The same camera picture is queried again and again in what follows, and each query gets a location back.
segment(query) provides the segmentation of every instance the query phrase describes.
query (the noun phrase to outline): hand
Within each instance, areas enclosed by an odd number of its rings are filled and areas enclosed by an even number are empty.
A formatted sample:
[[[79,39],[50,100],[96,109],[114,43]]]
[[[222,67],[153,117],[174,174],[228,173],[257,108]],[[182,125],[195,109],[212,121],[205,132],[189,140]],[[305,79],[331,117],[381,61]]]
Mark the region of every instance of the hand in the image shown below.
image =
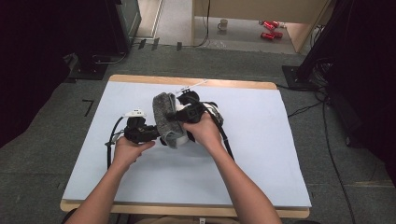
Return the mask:
[[[219,129],[208,113],[204,113],[198,123],[183,123],[183,128],[191,132],[209,153],[211,148],[222,146]]]
[[[116,149],[114,151],[114,160],[111,166],[120,167],[124,172],[126,172],[129,166],[142,155],[144,150],[147,150],[154,145],[155,143],[153,141],[145,144],[135,144],[122,136],[117,140]]]

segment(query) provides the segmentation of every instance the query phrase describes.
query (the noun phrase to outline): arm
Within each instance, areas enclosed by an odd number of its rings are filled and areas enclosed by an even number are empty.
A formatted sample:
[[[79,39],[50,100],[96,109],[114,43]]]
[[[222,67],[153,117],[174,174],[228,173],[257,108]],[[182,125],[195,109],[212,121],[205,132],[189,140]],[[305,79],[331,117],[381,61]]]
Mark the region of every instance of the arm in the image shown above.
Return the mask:
[[[207,113],[203,114],[199,123],[184,123],[183,127],[213,157],[241,223],[281,223],[275,208],[262,190],[227,154],[221,143],[219,130]]]
[[[123,175],[144,150],[153,146],[154,142],[136,145],[125,137],[121,137],[117,141],[114,160],[110,168],[66,223],[106,224]]]

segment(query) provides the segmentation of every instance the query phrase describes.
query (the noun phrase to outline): forearm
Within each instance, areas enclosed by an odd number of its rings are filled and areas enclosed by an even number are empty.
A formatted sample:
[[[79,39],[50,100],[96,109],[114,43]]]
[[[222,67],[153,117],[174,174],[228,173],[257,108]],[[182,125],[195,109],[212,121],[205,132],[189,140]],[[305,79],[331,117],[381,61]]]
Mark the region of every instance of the forearm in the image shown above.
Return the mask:
[[[123,174],[122,168],[110,166],[96,188],[66,223],[107,223]]]
[[[275,208],[262,190],[236,165],[222,146],[215,147],[217,148],[212,148],[211,155],[241,223],[281,223]]]

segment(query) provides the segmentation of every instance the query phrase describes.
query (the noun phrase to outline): power cord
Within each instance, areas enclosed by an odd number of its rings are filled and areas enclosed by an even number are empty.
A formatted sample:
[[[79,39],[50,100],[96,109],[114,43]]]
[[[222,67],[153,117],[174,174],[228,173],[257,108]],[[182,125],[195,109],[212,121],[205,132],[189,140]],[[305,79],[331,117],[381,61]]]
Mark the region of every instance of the power cord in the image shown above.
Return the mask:
[[[337,174],[338,181],[340,182],[341,188],[342,188],[342,190],[344,192],[344,196],[346,198],[347,207],[349,209],[349,214],[350,214],[350,216],[352,218],[352,223],[356,224],[355,215],[353,214],[352,206],[351,206],[349,197],[347,196],[347,191],[346,191],[346,188],[344,186],[344,182],[343,182],[343,180],[342,180],[342,178],[340,176],[340,173],[338,171],[337,166],[335,165],[334,157],[332,155],[332,149],[330,148],[329,132],[328,132],[328,129],[327,129],[326,109],[325,109],[325,107],[326,107],[326,102],[323,102],[322,115],[323,115],[323,123],[324,123],[324,132],[325,132],[325,135],[326,135],[327,149],[329,151],[330,159],[332,160],[332,167],[334,168],[334,171]]]
[[[98,55],[96,55],[96,54],[92,55],[92,61],[93,61],[94,63],[96,63],[96,64],[114,64],[114,63],[119,63],[119,62],[121,62],[121,61],[125,58],[126,53],[123,53],[122,57],[121,57],[119,60],[116,60],[115,62],[108,62],[108,63],[102,63],[102,62],[97,62],[97,61],[95,61],[93,58],[94,58],[94,57],[97,57],[97,56],[98,56]]]
[[[314,91],[314,94],[315,94],[315,97],[318,100],[318,103],[316,103],[314,105],[310,105],[310,106],[306,106],[306,107],[300,108],[300,109],[294,111],[293,113],[291,113],[290,115],[288,115],[288,118],[290,118],[292,116],[295,116],[295,115],[298,115],[298,114],[301,114],[301,113],[304,113],[308,109],[322,104],[322,116],[323,116],[324,131],[325,131],[325,136],[326,136],[326,145],[327,145],[327,149],[328,149],[328,152],[329,152],[329,155],[330,155],[330,159],[332,161],[332,167],[334,168],[334,171],[337,174],[338,181],[339,181],[339,183],[341,185],[341,188],[343,190],[344,197],[346,198],[346,203],[347,203],[347,206],[348,206],[348,209],[349,209],[349,214],[350,214],[351,219],[352,219],[352,224],[356,224],[355,215],[354,215],[353,210],[352,210],[352,205],[350,203],[349,197],[347,196],[347,190],[345,189],[344,182],[343,182],[343,180],[341,178],[340,172],[338,171],[337,165],[335,164],[334,157],[332,155],[332,149],[330,147],[330,140],[329,140],[329,131],[328,131],[327,120],[326,120],[326,110],[325,110],[326,104],[329,102],[329,96],[325,92],[320,91],[320,89],[322,89],[322,88],[324,88],[324,87],[320,87],[318,90]],[[320,99],[318,97],[318,93],[321,93],[324,96],[324,99]]]
[[[204,23],[204,26],[206,27],[206,36],[205,36],[204,40],[201,42],[201,44],[199,44],[197,46],[187,46],[187,47],[199,48],[204,43],[206,43],[206,41],[209,39],[209,14],[210,14],[210,0],[209,0],[209,3],[207,4],[206,25]]]
[[[196,99],[190,97],[190,96],[186,96],[186,98],[194,101],[195,103],[199,104],[210,116],[210,118],[212,118],[213,122],[215,123],[216,127],[219,129],[219,132],[221,134],[221,137],[223,139],[223,143],[225,148],[227,149],[228,154],[230,155],[230,157],[233,159],[233,161],[235,161],[235,159],[233,158],[233,152],[231,151],[231,147],[230,144],[228,142],[228,137],[224,132],[224,129],[221,127],[218,119],[216,118],[216,116],[204,105],[204,103],[197,101]]]
[[[109,138],[108,142],[105,143],[105,145],[107,146],[107,170],[108,170],[108,168],[110,168],[110,165],[111,165],[111,146],[115,145],[116,144],[116,140],[117,140],[117,139],[113,139],[113,137],[115,135],[118,135],[118,134],[121,133],[121,132],[115,133],[115,131],[117,129],[117,126],[119,126],[120,121],[122,121],[122,119],[123,119],[123,117],[120,117],[117,120],[116,124],[114,125],[113,131],[111,132],[111,135],[110,135],[110,138]]]
[[[276,84],[276,86],[278,88],[289,90],[289,91],[317,91],[318,89],[320,89],[320,87],[318,87],[317,89],[294,89],[294,88],[286,87],[286,86],[283,86],[280,84]]]

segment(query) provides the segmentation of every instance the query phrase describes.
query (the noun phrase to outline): white table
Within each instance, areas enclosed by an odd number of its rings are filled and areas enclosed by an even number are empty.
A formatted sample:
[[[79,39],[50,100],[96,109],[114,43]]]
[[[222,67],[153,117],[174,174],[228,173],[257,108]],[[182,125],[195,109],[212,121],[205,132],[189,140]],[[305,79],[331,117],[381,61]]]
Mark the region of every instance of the white table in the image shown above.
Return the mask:
[[[197,78],[112,76],[93,118],[61,208],[78,207],[106,172],[111,130],[125,112],[143,109],[154,125],[152,98]],[[281,217],[308,217],[311,206],[285,107],[274,83],[209,79],[194,87],[219,105],[236,163],[266,193]],[[121,122],[118,130],[125,127]],[[114,213],[236,217],[213,159],[201,146],[162,146],[143,153],[121,180]]]

